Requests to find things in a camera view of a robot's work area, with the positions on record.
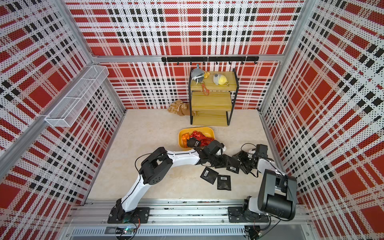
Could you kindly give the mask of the red tea bag top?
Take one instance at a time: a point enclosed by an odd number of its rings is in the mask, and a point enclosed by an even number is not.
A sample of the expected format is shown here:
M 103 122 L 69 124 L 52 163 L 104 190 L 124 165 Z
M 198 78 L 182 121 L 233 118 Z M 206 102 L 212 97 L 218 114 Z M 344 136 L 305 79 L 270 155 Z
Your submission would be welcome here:
M 191 134 L 191 138 L 196 138 L 197 140 L 201 140 L 201 139 L 207 139 L 209 137 L 205 136 L 202 132 L 193 131 L 193 133 Z

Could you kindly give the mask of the yellow plastic storage box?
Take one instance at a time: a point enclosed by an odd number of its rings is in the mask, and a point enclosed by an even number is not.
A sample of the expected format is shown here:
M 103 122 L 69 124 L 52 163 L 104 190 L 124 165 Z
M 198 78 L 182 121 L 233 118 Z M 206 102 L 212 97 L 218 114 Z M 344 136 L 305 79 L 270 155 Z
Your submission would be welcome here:
M 195 127 L 183 129 L 179 132 L 178 144 L 182 149 L 188 149 L 188 140 L 195 138 L 203 147 L 207 146 L 215 139 L 215 134 L 212 128 L 209 127 Z

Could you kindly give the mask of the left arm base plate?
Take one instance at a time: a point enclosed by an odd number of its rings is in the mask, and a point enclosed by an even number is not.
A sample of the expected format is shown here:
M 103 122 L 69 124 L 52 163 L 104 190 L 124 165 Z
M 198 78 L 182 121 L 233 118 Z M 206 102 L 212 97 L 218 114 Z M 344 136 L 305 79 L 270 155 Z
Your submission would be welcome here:
M 108 224 L 146 224 L 150 215 L 150 208 L 136 208 L 130 212 L 124 212 L 123 210 L 117 210 L 116 207 L 113 207 L 109 218 L 107 220 Z

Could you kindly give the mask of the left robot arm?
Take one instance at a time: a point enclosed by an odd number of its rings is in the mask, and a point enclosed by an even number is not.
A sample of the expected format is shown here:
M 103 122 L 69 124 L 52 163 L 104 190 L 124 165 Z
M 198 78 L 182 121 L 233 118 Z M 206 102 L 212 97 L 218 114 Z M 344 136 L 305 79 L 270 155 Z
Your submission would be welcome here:
M 143 198 L 149 188 L 158 184 L 174 167 L 195 166 L 206 163 L 214 168 L 226 168 L 233 157 L 225 154 L 224 144 L 214 140 L 205 147 L 195 147 L 181 152 L 167 151 L 164 147 L 157 148 L 154 152 L 146 154 L 146 159 L 141 163 L 137 180 L 126 196 L 116 201 L 113 210 L 121 220 L 125 214 L 136 210 L 139 201 Z

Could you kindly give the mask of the red tea bag bottom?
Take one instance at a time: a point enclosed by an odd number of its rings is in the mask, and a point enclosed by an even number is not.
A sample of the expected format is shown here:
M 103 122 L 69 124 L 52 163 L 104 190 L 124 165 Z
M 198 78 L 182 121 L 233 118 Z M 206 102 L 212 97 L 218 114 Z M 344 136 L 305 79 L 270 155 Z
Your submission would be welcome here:
M 214 139 L 210 139 L 210 138 L 207 138 L 207 139 L 201 139 L 200 140 L 200 146 L 201 147 L 206 147 L 208 146 Z

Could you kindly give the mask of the orange tea bag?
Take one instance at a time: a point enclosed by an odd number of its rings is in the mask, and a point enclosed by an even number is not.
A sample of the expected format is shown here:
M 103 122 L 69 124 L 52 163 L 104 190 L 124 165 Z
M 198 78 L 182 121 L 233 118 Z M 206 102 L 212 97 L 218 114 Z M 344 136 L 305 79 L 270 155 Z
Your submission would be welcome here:
M 189 133 L 185 133 L 182 135 L 182 143 L 183 143 L 183 147 L 184 148 L 188 148 L 188 140 L 190 139 L 190 134 Z

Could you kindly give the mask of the floral black tea bag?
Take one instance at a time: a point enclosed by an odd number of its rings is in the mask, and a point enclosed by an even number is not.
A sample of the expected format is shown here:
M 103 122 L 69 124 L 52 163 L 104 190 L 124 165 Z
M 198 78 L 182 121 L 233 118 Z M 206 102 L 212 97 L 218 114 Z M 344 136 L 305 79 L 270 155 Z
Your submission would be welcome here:
M 187 140 L 187 146 L 189 148 L 200 147 L 201 146 L 201 142 L 199 140 L 197 140 L 196 138 L 190 138 L 190 139 Z

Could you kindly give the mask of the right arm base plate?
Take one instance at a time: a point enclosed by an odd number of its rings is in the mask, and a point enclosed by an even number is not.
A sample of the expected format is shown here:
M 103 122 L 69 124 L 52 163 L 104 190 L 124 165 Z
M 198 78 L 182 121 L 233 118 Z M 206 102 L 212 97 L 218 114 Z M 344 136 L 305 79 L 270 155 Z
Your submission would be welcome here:
M 269 217 L 265 214 L 254 213 L 244 210 L 243 207 L 228 207 L 228 217 L 230 223 L 269 223 Z

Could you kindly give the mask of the red tea bag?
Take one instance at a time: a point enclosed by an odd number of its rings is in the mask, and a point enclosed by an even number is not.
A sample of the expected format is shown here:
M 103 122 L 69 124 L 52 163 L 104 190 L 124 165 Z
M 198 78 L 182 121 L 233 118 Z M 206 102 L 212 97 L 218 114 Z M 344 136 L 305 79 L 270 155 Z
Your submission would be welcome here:
M 201 139 L 200 140 L 200 146 L 201 147 L 206 147 L 208 146 L 214 139 L 210 139 L 210 138 L 207 138 L 207 139 Z
M 201 140 L 201 139 L 207 139 L 209 137 L 205 136 L 202 132 L 193 131 L 193 133 L 191 134 L 191 138 L 196 138 L 197 140 Z

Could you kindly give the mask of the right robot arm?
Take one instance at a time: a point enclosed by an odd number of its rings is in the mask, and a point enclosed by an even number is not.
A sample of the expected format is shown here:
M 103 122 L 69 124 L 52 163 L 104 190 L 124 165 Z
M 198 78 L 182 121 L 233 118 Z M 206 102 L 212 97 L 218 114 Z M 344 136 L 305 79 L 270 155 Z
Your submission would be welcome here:
M 256 176 L 261 174 L 263 177 L 258 196 L 248 196 L 244 200 L 240 216 L 246 222 L 260 222 L 268 217 L 285 222 L 293 220 L 296 215 L 297 179 L 283 173 L 268 157 L 268 146 L 258 144 L 251 151 L 241 150 L 234 157 L 240 161 L 240 170 L 245 174 L 256 170 Z

